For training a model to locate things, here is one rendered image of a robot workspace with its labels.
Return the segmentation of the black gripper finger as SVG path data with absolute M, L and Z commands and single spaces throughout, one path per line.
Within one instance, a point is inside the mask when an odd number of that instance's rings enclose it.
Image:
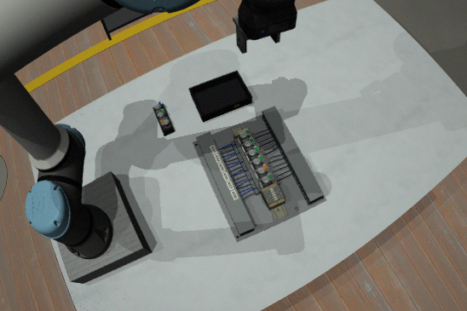
M 280 33 L 275 34 L 275 35 L 272 35 L 272 36 L 270 36 L 270 37 L 274 40 L 275 43 L 279 43 L 279 42 L 280 42 Z
M 242 54 L 247 53 L 247 41 L 250 40 L 242 31 L 242 29 L 239 26 L 239 17 L 234 16 L 233 17 L 233 22 L 236 25 L 236 42 L 239 50 L 241 51 Z M 241 34 L 242 33 L 242 34 Z

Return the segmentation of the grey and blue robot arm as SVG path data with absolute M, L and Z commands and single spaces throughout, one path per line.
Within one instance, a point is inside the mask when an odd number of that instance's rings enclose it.
M 112 242 L 108 215 L 82 204 L 84 137 L 70 125 L 53 125 L 14 74 L 123 7 L 142 14 L 174 13 L 198 1 L 0 0 L 0 125 L 38 169 L 38 182 L 26 196 L 26 218 L 75 256 L 95 259 Z

